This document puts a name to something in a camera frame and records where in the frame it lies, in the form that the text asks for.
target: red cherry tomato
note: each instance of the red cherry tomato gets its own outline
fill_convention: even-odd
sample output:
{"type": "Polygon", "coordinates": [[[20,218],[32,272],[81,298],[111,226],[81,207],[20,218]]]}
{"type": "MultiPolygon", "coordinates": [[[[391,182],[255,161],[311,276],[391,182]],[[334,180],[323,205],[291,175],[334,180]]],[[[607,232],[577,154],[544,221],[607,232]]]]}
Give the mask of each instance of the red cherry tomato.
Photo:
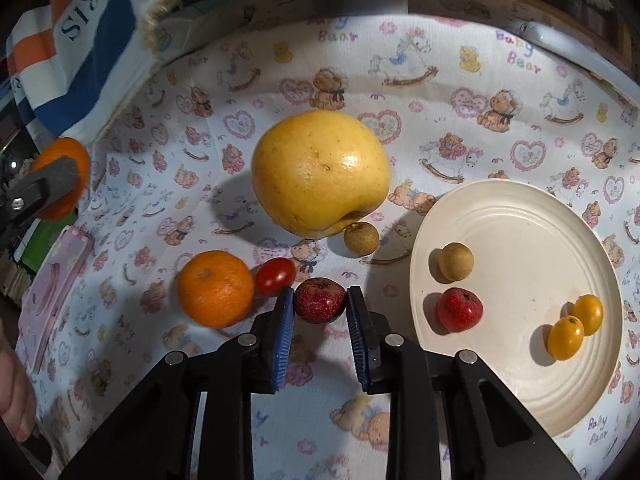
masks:
{"type": "Polygon", "coordinates": [[[296,266],[286,258],[272,258],[264,262],[255,275],[255,285],[264,296],[274,298],[283,286],[293,285],[296,266]]]}

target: pink plastic case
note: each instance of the pink plastic case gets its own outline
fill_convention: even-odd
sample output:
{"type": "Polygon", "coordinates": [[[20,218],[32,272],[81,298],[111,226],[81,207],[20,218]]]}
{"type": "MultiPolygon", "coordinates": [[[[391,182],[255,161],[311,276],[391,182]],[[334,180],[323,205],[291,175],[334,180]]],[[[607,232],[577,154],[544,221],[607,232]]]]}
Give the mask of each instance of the pink plastic case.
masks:
{"type": "Polygon", "coordinates": [[[76,276],[94,246],[89,234],[75,226],[62,229],[58,240],[22,297],[18,326],[27,364],[40,370],[49,335],[76,276]]]}

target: red fruit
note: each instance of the red fruit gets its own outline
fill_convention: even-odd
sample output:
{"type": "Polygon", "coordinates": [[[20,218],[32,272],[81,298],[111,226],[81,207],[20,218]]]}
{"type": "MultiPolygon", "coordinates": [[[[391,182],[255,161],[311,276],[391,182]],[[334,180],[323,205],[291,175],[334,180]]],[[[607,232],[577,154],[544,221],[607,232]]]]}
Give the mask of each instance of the red fruit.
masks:
{"type": "Polygon", "coordinates": [[[255,275],[255,285],[260,293],[273,298],[283,286],[293,285],[296,279],[296,266],[286,258],[272,258],[264,262],[255,275]]]}
{"type": "Polygon", "coordinates": [[[436,303],[436,316],[449,332],[462,332],[478,324],[482,317],[482,303],[464,288],[445,290],[436,303]]]}
{"type": "Polygon", "coordinates": [[[344,289],[328,278],[309,278],[300,283],[293,310],[308,323],[331,323],[344,311],[344,289]]]}

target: cream plastic plate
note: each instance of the cream plastic plate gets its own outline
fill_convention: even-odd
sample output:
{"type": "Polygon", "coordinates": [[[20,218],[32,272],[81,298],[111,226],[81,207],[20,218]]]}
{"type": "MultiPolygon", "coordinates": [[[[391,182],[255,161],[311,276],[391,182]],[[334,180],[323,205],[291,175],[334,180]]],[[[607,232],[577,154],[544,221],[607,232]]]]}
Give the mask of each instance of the cream plastic plate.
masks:
{"type": "Polygon", "coordinates": [[[481,180],[438,200],[415,239],[410,294],[422,347],[448,355],[474,350],[551,436],[589,413],[615,371],[623,316],[613,266],[588,225],[536,187],[481,180]],[[450,242],[471,249],[474,269],[461,282],[441,283],[437,253],[450,242]],[[484,314],[470,330],[443,334],[434,304],[450,286],[474,292],[484,314]],[[589,293],[604,305],[601,328],[573,358],[554,362],[545,350],[548,326],[589,293]]]}

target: finger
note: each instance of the finger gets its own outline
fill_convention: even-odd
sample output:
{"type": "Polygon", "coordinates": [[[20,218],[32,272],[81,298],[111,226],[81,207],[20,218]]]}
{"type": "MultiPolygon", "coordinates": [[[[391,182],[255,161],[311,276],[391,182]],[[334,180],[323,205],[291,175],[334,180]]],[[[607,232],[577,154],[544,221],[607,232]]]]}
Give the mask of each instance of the finger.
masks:
{"type": "Polygon", "coordinates": [[[15,362],[13,351],[0,338],[0,415],[11,407],[14,394],[15,362]]]}
{"type": "Polygon", "coordinates": [[[27,440],[33,431],[33,425],[36,420],[36,397],[33,388],[29,388],[27,404],[24,407],[24,414],[18,428],[17,439],[19,442],[27,440]]]}
{"type": "Polygon", "coordinates": [[[20,421],[24,414],[24,407],[27,404],[28,390],[25,389],[24,379],[20,376],[21,368],[18,368],[18,373],[14,377],[14,392],[12,394],[12,401],[9,410],[2,416],[2,420],[7,426],[9,432],[15,436],[18,433],[20,427],[20,421]]]}

